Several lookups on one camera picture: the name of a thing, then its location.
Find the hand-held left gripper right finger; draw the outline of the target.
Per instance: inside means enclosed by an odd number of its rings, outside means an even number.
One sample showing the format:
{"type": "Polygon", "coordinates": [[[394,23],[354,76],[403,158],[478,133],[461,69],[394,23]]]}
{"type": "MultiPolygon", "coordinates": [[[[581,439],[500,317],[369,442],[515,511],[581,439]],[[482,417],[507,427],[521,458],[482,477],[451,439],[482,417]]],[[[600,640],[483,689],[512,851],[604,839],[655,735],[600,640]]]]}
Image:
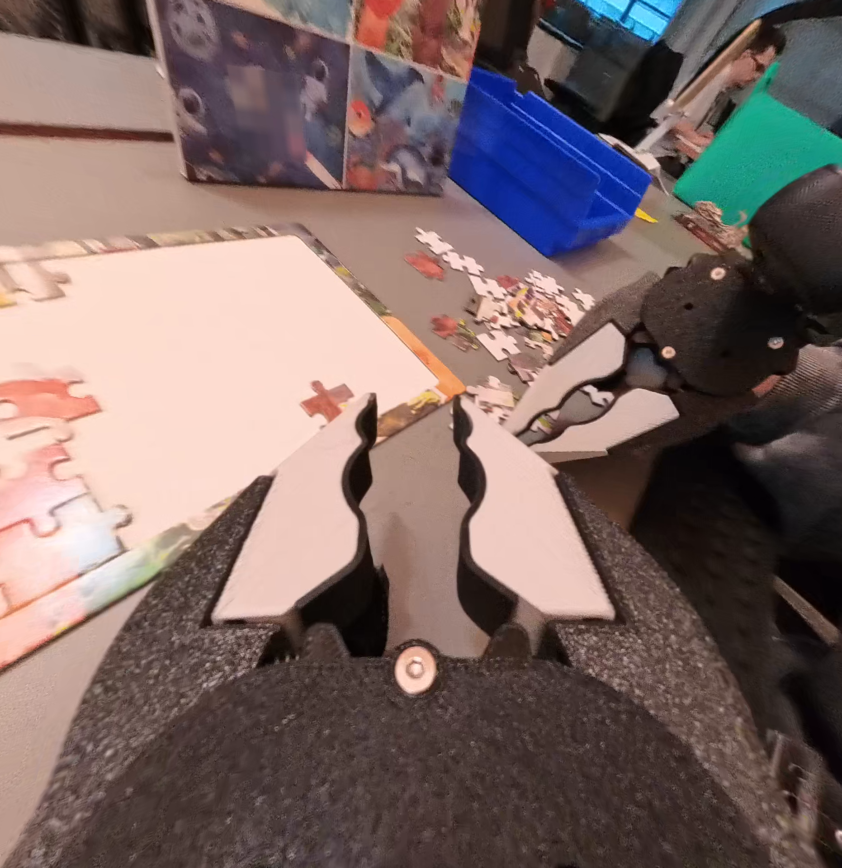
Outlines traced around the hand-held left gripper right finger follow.
{"type": "Polygon", "coordinates": [[[565,475],[473,402],[455,400],[452,431],[468,500],[457,590],[470,621],[490,638],[515,625],[529,643],[541,643],[556,623],[614,623],[565,475]]]}

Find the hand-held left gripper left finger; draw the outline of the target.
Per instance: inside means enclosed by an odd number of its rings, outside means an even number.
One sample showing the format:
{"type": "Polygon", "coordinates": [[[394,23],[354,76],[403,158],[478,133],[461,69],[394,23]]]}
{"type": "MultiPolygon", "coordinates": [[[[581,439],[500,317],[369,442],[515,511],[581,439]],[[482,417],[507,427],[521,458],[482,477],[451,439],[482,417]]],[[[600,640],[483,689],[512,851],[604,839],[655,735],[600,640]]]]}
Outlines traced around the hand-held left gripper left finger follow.
{"type": "Polygon", "coordinates": [[[374,393],[282,461],[211,610],[215,626],[276,627],[298,639],[328,623],[345,643],[378,621],[378,570],[361,504],[372,487],[374,393]]]}

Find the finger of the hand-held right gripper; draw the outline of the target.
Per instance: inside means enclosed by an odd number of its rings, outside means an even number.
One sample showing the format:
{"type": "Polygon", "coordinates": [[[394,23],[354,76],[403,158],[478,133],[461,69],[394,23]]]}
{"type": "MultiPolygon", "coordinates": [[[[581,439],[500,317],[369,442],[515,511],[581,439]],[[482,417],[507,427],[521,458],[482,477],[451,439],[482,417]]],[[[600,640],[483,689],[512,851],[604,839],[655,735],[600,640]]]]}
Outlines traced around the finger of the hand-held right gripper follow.
{"type": "Polygon", "coordinates": [[[624,334],[614,323],[608,323],[546,365],[518,400],[506,420],[506,430],[514,436],[523,434],[536,418],[559,410],[579,387],[620,372],[625,346],[624,334]]]}
{"type": "Polygon", "coordinates": [[[551,463],[603,458],[613,448],[632,441],[680,417],[671,399],[661,392],[633,389],[617,398],[600,417],[571,425],[556,438],[530,449],[551,463]]]}

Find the pile of puzzle pieces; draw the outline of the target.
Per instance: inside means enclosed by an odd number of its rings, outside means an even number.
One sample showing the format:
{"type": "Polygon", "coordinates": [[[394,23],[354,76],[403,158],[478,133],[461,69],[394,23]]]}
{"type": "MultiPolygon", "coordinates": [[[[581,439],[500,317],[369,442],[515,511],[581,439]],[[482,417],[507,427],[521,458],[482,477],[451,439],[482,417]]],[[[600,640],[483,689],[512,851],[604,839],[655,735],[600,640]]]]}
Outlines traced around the pile of puzzle pieces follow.
{"type": "Polygon", "coordinates": [[[488,277],[474,258],[459,254],[439,233],[416,227],[416,247],[405,263],[426,279],[444,282],[463,276],[469,296],[457,313],[430,318],[430,330],[461,352],[484,352],[524,386],[532,385],[555,350],[596,298],[580,288],[567,289],[554,276],[535,269],[524,277],[488,277]]]}

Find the cardboard puzzle frame tray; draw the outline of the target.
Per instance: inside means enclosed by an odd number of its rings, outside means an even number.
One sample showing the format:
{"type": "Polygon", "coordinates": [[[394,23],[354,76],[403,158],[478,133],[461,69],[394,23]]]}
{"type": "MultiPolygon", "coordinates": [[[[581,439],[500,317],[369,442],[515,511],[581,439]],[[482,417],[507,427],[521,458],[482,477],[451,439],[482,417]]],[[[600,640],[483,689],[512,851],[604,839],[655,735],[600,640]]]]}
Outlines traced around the cardboard puzzle frame tray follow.
{"type": "MultiPolygon", "coordinates": [[[[0,309],[0,382],[76,374],[101,412],[0,422],[0,471],[62,443],[90,489],[0,531],[0,673],[166,570],[323,427],[310,383],[375,393],[381,442],[464,383],[301,225],[0,245],[65,296],[0,309]]],[[[0,407],[0,419],[11,408],[0,407]]]]}

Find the red and white puzzle piece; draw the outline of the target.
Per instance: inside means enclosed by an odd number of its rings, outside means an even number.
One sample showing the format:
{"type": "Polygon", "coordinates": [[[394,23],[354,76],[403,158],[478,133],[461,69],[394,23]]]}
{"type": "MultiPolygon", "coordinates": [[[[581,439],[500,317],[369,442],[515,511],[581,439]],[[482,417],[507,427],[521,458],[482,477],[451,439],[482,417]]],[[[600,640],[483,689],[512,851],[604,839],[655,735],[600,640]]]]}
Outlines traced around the red and white puzzle piece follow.
{"type": "Polygon", "coordinates": [[[0,407],[11,408],[11,414],[0,422],[5,425],[33,419],[70,422],[100,413],[101,406],[95,397],[72,393],[72,387],[77,385],[83,385],[83,379],[76,374],[0,382],[0,407]]]}

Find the yellow and grey puzzle piece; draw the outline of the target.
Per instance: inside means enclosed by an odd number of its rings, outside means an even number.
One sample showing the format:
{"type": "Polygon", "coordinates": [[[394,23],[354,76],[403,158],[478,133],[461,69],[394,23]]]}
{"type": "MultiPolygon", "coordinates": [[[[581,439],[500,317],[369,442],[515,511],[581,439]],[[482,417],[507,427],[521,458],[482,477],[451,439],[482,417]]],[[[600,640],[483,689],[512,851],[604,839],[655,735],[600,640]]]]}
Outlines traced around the yellow and grey puzzle piece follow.
{"type": "Polygon", "coordinates": [[[0,264],[0,309],[65,296],[70,277],[39,262],[0,264]]]}

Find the person's right forearm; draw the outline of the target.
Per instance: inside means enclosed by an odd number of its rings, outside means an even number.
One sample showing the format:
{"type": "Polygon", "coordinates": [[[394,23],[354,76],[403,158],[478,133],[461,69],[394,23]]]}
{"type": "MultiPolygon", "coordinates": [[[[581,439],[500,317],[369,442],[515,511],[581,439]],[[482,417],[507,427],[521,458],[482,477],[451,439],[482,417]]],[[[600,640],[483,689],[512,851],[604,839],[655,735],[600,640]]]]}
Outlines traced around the person's right forearm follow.
{"type": "Polygon", "coordinates": [[[725,429],[787,554],[842,562],[842,340],[802,348],[794,370],[725,429]]]}

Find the adjacent grey desk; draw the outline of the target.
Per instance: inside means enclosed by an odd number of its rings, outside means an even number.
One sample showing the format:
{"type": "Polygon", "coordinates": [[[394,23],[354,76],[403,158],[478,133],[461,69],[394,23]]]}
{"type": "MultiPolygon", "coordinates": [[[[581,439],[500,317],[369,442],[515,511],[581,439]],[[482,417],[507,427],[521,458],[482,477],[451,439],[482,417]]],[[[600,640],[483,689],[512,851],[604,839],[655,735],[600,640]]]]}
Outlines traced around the adjacent grey desk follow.
{"type": "Polygon", "coordinates": [[[173,113],[151,58],[0,32],[0,136],[170,142],[173,113]]]}

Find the brown puzzle piece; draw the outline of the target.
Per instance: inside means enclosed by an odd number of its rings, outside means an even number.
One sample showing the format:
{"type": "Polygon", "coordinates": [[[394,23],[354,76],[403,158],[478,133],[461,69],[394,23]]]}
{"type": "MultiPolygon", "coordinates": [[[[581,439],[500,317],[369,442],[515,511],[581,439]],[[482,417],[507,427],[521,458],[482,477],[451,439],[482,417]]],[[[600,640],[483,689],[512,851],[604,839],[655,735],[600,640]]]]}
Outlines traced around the brown puzzle piece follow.
{"type": "Polygon", "coordinates": [[[307,417],[319,417],[325,425],[338,418],[344,407],[354,399],[354,393],[346,384],[326,387],[321,381],[314,380],[310,388],[312,396],[302,400],[299,405],[307,417]]]}

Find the large green plastic crate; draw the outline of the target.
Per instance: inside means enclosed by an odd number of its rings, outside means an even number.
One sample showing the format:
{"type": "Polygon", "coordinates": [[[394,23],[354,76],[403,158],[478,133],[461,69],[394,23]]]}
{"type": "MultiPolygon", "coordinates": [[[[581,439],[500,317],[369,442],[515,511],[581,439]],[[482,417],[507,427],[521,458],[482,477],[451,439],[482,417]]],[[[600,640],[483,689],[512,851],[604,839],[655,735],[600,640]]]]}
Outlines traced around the large green plastic crate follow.
{"type": "Polygon", "coordinates": [[[775,63],[673,187],[689,207],[709,201],[726,222],[751,218],[792,181],[829,165],[842,168],[842,139],[771,95],[775,63]]]}

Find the black dimpled chair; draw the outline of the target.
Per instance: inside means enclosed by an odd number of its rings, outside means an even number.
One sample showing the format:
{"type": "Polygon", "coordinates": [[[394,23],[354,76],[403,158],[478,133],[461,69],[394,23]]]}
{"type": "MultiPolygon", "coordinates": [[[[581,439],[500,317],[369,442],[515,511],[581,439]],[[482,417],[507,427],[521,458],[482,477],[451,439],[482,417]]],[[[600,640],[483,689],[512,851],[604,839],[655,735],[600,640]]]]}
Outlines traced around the black dimpled chair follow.
{"type": "Polygon", "coordinates": [[[718,432],[662,452],[632,531],[718,645],[808,849],[842,866],[842,559],[785,546],[718,432]]]}

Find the blue plastic bin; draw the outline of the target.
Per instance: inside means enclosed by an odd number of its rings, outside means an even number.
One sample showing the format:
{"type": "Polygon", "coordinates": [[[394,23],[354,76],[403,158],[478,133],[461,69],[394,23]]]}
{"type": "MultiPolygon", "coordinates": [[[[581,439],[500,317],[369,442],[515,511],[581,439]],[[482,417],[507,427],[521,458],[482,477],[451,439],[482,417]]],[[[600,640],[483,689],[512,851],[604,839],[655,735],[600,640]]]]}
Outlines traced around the blue plastic bin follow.
{"type": "Polygon", "coordinates": [[[642,166],[541,96],[479,67],[449,179],[549,258],[621,233],[651,184],[642,166]]]}

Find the red curl-print puzzle piece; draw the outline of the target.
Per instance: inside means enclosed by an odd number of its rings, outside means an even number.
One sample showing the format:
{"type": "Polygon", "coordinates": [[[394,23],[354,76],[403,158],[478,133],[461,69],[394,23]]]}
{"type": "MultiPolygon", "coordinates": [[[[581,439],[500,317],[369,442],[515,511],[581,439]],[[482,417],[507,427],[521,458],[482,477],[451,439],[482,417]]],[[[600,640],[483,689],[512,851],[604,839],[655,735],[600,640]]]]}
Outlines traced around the red curl-print puzzle piece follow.
{"type": "Polygon", "coordinates": [[[51,443],[24,455],[24,472],[11,478],[0,471],[0,531],[29,524],[39,537],[58,528],[57,510],[88,495],[80,476],[57,477],[57,467],[71,460],[62,443],[51,443]]]}

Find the printed puzzle box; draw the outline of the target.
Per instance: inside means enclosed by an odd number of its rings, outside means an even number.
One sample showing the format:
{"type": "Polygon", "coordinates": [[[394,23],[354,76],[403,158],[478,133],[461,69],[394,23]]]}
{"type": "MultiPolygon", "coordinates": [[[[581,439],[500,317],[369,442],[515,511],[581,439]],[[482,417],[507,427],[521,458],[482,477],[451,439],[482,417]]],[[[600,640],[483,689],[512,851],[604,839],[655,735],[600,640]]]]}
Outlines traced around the printed puzzle box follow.
{"type": "Polygon", "coordinates": [[[146,6],[188,180],[442,194],[480,2],[146,6]]]}

